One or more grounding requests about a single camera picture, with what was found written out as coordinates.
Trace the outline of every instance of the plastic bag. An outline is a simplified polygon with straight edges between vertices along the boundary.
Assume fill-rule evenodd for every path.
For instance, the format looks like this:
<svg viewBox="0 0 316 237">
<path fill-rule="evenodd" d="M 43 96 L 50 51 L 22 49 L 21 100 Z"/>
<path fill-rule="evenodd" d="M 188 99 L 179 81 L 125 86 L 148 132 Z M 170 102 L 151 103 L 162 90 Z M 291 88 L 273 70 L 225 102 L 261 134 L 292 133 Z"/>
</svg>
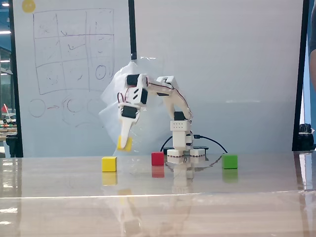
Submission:
<svg viewBox="0 0 316 237">
<path fill-rule="evenodd" d="M 161 71 L 155 68 L 155 59 L 141 58 L 131 61 L 127 66 L 118 71 L 111 83 L 101 95 L 101 99 L 107 104 L 99 115 L 105 125 L 107 133 L 112 141 L 117 144 L 121 130 L 118 119 L 118 92 L 124 90 L 125 78 L 129 74 L 148 74 L 151 78 L 163 76 Z M 133 138 L 132 151 L 115 151 L 115 156 L 148 155 L 159 151 L 166 139 L 171 136 L 170 117 L 163 101 L 158 96 L 149 94 L 146 107 L 140 112 L 139 120 L 132 126 L 129 136 Z"/>
</svg>

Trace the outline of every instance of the person's arm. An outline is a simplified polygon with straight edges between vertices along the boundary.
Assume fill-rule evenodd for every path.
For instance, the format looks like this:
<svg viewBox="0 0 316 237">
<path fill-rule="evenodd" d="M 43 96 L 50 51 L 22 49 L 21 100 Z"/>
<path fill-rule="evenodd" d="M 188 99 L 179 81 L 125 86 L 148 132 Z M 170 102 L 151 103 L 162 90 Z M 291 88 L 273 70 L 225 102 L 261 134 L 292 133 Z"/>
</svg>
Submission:
<svg viewBox="0 0 316 237">
<path fill-rule="evenodd" d="M 309 40 L 310 78 L 316 91 L 316 6 L 314 6 L 312 11 L 311 30 L 312 33 Z"/>
</svg>

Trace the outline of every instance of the robotic arm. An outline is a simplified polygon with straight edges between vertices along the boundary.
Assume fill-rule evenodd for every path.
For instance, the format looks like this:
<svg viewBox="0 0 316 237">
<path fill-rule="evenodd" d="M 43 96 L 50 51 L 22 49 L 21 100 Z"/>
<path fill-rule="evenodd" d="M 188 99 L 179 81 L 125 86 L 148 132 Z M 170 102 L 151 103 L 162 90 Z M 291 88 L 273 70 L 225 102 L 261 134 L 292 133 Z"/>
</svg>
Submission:
<svg viewBox="0 0 316 237">
<path fill-rule="evenodd" d="M 146 105 L 148 94 L 156 94 L 162 97 L 167 107 L 170 118 L 170 130 L 173 136 L 174 150 L 168 150 L 171 157 L 180 157 L 183 151 L 200 156 L 199 151 L 192 149 L 193 134 L 191 122 L 193 114 L 184 96 L 179 91 L 179 86 L 174 76 L 159 77 L 157 81 L 150 81 L 146 74 L 128 75 L 125 79 L 125 89 L 118 93 L 118 118 L 122 123 L 118 148 L 126 146 L 129 131 L 136 124 L 141 107 Z M 176 112 L 174 106 L 182 111 Z"/>
</svg>

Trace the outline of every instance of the grid drawing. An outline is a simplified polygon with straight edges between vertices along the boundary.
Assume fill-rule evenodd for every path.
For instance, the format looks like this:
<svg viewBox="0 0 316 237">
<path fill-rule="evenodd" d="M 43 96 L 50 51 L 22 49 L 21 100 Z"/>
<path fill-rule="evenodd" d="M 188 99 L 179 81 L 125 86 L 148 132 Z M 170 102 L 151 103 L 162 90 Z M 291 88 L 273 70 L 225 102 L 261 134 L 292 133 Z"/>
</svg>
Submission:
<svg viewBox="0 0 316 237">
<path fill-rule="evenodd" d="M 39 94 L 104 91 L 114 74 L 114 10 L 56 10 L 33 14 Z"/>
</svg>

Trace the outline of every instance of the whiteboard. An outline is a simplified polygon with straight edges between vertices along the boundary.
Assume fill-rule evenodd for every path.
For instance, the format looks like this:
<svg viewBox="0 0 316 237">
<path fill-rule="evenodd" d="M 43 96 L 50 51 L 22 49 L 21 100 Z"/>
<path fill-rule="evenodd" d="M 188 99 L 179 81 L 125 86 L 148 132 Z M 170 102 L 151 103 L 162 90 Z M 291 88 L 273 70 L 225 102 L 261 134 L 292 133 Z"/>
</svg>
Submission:
<svg viewBox="0 0 316 237">
<path fill-rule="evenodd" d="M 130 61 L 128 0 L 15 0 L 13 9 L 24 156 L 111 155 L 98 113 Z"/>
<path fill-rule="evenodd" d="M 302 11 L 303 0 L 135 0 L 137 55 L 175 75 L 194 134 L 229 152 L 291 151 Z"/>
</svg>

